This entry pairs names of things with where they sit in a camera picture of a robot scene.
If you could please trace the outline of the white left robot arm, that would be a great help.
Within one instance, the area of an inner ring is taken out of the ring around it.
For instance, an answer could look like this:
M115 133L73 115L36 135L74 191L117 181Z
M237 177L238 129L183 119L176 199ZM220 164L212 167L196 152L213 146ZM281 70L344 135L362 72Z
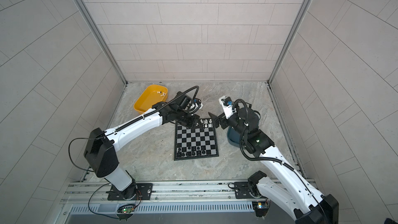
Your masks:
M199 86L178 92L169 102L158 102L138 117L114 128L91 131L84 157L98 178L111 183L120 197L131 199L136 195L134 178L120 165L117 151L145 132L169 122L188 128L199 121L196 112L202 103L196 98Z

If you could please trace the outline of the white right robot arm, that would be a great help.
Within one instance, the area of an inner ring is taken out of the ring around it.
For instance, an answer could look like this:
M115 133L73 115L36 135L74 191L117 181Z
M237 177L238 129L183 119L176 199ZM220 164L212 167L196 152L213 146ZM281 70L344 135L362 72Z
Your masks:
M259 114L242 99L219 98L223 113L210 114L214 127L231 128L239 135L239 149L249 161L260 161L281 182L276 185L258 171L248 182L254 197L266 197L276 203L297 224L336 224L339 203L312 186L285 159L275 143L259 129Z

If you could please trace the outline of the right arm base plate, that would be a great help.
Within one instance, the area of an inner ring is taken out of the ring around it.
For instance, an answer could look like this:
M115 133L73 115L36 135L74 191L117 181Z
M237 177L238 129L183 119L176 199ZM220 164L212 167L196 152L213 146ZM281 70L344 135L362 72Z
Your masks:
M259 196L255 185L248 181L236 181L229 187L234 190L236 199L255 199Z

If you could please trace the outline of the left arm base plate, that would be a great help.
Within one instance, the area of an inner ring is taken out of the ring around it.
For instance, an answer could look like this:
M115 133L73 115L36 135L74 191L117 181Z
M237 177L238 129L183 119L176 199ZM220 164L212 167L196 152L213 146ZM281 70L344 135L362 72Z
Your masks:
M130 200L149 200L151 197L153 184L133 183L124 191L118 190L114 185L111 186L108 194L108 201L130 201Z

